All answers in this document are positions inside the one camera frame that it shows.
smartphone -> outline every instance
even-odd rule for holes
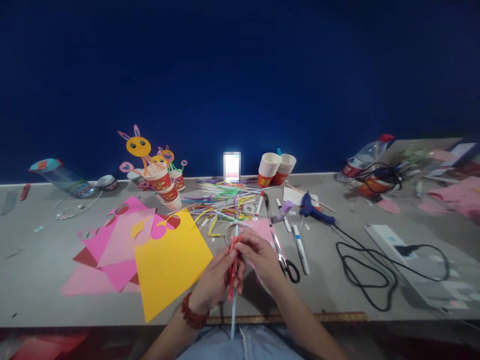
[[[240,152],[223,153],[223,181],[226,183],[240,182]]]

red pen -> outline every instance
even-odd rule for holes
[[[30,190],[30,184],[26,184],[21,193],[20,201],[23,201],[27,198],[27,195],[29,194],[29,190]]]

blue glue gun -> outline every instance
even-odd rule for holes
[[[324,213],[321,213],[312,205],[312,197],[308,192],[303,195],[303,198],[301,199],[300,215],[305,217],[311,216],[327,225],[335,224],[335,218],[333,216],[327,216]]]

pile of straws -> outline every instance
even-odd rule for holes
[[[195,223],[200,219],[211,218],[208,236],[215,238],[223,235],[221,233],[212,233],[218,219],[251,228],[250,225],[242,223],[243,221],[252,220],[254,216],[253,212],[245,212],[245,204],[256,202],[256,195],[260,195],[262,191],[274,187],[256,189],[245,187],[240,183],[234,184],[223,181],[218,183],[199,182],[198,188],[203,189],[209,195],[185,197],[182,202],[193,203],[187,206],[187,208],[191,215],[197,215]]]

plastic bottle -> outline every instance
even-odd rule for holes
[[[42,175],[54,186],[77,199],[88,198],[95,191],[87,181],[65,168],[64,163],[57,159],[36,162],[28,171]]]
[[[363,170],[378,161],[387,149],[387,144],[393,139],[393,135],[383,134],[377,141],[364,146],[354,157],[347,160],[347,164],[336,174],[335,179],[341,183],[351,182]]]

